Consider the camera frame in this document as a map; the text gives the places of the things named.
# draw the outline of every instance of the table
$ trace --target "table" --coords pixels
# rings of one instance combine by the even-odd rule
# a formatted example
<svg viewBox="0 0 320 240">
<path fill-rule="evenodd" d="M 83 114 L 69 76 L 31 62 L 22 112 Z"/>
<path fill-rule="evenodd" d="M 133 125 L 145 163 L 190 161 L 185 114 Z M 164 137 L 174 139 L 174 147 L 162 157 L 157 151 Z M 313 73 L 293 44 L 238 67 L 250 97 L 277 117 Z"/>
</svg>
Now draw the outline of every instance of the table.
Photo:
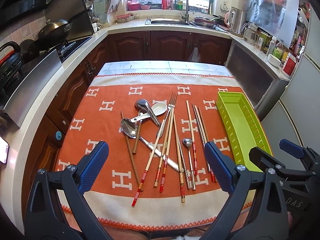
<svg viewBox="0 0 320 240">
<path fill-rule="evenodd" d="M 212 223 L 218 215 L 228 193 L 212 183 L 206 170 L 205 158 L 194 113 L 193 128 L 197 145 L 198 173 L 195 191 L 186 190 L 186 202 L 181 203 L 178 173 L 167 169 L 163 193 L 153 183 L 159 158 L 154 157 L 136 206 L 131 206 L 138 188 L 134 178 L 127 145 L 120 128 L 120 111 L 125 117 L 137 115 L 134 103 L 145 98 L 150 104 L 168 103 L 171 93 L 178 93 L 175 116 L 179 138 L 191 137 L 186 100 L 200 106 L 210 140 L 232 157 L 227 134 L 215 106 L 218 91 L 242 92 L 239 84 L 223 66 L 188 62 L 137 61 L 105 64 L 95 77 L 76 111 L 57 157 L 55 170 L 77 163 L 92 151 L 99 140 L 109 144 L 109 157 L 100 171 L 91 191 L 84 197 L 99 221 L 106 226 L 135 230 L 172 230 Z M 141 135 L 153 143 L 158 127 L 151 120 L 144 121 Z M 169 157 L 177 161 L 174 139 Z M 151 151 L 142 143 L 134 156 L 140 177 Z M 188 167 L 188 153 L 183 148 Z M 61 204 L 69 210 L 63 192 Z M 249 208 L 250 194 L 244 204 Z"/>
</svg>

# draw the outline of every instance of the blue gripper pad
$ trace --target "blue gripper pad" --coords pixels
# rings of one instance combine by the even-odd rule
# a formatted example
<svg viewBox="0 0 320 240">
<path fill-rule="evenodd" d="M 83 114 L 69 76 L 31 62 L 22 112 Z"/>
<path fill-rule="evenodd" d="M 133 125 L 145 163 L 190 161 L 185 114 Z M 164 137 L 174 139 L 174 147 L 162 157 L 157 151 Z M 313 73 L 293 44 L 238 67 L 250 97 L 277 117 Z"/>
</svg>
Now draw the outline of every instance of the blue gripper pad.
<svg viewBox="0 0 320 240">
<path fill-rule="evenodd" d="M 77 164 L 77 175 L 80 178 L 80 194 L 89 191 L 109 155 L 109 146 L 100 141 L 89 155 L 85 155 Z"/>
<path fill-rule="evenodd" d="M 204 156 L 216 176 L 221 189 L 229 194 L 235 190 L 234 179 L 236 178 L 235 163 L 229 156 L 222 154 L 214 142 L 206 143 Z"/>
<path fill-rule="evenodd" d="M 297 159 L 301 159 L 304 157 L 303 148 L 294 144 L 291 141 L 288 141 L 287 139 L 282 139 L 279 143 L 279 147 L 281 150 L 285 151 L 286 153 L 289 153 Z"/>
</svg>

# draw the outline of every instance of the red and white canister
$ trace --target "red and white canister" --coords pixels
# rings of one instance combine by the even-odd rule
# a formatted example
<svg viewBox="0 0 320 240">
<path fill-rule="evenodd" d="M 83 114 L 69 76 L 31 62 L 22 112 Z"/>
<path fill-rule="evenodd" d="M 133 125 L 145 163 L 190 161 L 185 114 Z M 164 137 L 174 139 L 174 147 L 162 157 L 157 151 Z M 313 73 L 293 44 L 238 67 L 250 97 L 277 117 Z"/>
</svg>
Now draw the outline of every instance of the red and white canister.
<svg viewBox="0 0 320 240">
<path fill-rule="evenodd" d="M 296 66 L 297 66 L 297 58 L 292 53 L 289 52 L 281 71 L 287 78 L 291 78 Z"/>
</svg>

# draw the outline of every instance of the brown wooden cabinet door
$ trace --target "brown wooden cabinet door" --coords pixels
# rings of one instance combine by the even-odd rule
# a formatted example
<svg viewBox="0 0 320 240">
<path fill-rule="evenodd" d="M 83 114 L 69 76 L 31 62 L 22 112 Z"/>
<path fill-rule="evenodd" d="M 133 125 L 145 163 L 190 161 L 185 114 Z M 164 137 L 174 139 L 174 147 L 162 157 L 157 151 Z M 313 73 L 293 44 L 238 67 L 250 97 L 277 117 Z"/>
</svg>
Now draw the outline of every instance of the brown wooden cabinet door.
<svg viewBox="0 0 320 240">
<path fill-rule="evenodd" d="M 88 62 L 90 62 L 95 69 L 95 76 L 102 69 L 103 65 L 110 62 L 110 54 L 108 49 L 107 38 L 100 42 L 86 57 Z"/>
<path fill-rule="evenodd" d="M 231 40 L 195 33 L 193 47 L 197 45 L 202 63 L 224 65 L 231 47 Z"/>
<path fill-rule="evenodd" d="M 81 62 L 62 85 L 46 112 L 63 134 L 67 133 L 88 87 L 88 74 L 84 62 Z"/>
<path fill-rule="evenodd" d="M 192 52 L 193 33 L 151 32 L 152 60 L 186 61 Z"/>
<path fill-rule="evenodd" d="M 56 139 L 59 129 L 44 115 L 35 137 L 33 138 L 26 166 L 24 169 L 21 191 L 21 209 L 24 217 L 30 189 L 37 171 L 44 168 L 53 171 L 58 150 L 62 147 L 64 135 L 61 140 Z"/>
<path fill-rule="evenodd" d="M 108 43 L 112 61 L 150 59 L 150 32 L 112 34 Z"/>
</svg>

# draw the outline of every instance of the sink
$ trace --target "sink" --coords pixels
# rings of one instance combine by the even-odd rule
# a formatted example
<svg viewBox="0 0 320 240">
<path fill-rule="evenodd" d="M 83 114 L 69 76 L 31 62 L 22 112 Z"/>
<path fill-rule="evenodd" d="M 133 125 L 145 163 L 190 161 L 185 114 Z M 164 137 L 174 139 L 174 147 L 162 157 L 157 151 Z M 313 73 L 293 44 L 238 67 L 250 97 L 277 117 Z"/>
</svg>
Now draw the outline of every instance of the sink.
<svg viewBox="0 0 320 240">
<path fill-rule="evenodd" d="M 174 24 L 174 25 L 189 25 L 188 22 L 178 19 L 150 19 L 146 20 L 146 24 Z"/>
</svg>

